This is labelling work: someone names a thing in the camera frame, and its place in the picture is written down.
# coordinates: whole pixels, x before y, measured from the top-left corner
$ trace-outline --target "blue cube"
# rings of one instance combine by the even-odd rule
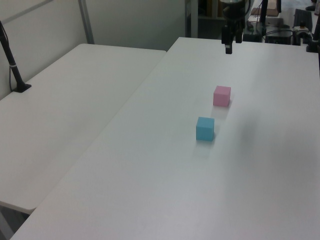
[[[215,120],[208,117],[199,117],[196,123],[196,139],[212,141],[215,135]]]

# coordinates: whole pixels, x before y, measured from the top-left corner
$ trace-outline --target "cube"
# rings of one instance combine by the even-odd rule
[[[197,140],[212,141],[215,135],[215,120],[208,117],[199,117],[195,135]]]
[[[228,107],[230,103],[231,87],[217,86],[213,93],[213,105]]]

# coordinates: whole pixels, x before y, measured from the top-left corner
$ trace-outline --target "table surface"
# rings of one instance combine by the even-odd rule
[[[0,101],[0,205],[31,213],[165,51],[81,44]]]
[[[12,240],[318,239],[319,122],[317,54],[179,38]]]

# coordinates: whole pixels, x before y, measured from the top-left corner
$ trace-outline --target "pink cube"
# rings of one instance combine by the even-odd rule
[[[228,107],[230,103],[231,87],[229,86],[216,86],[213,93],[213,105]]]

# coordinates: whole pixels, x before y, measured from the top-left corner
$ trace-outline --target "wall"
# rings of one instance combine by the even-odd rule
[[[77,0],[53,0],[3,26],[24,82],[87,43]],[[9,64],[0,47],[0,99],[9,93]]]
[[[185,36],[185,0],[86,0],[95,44],[167,51]]]

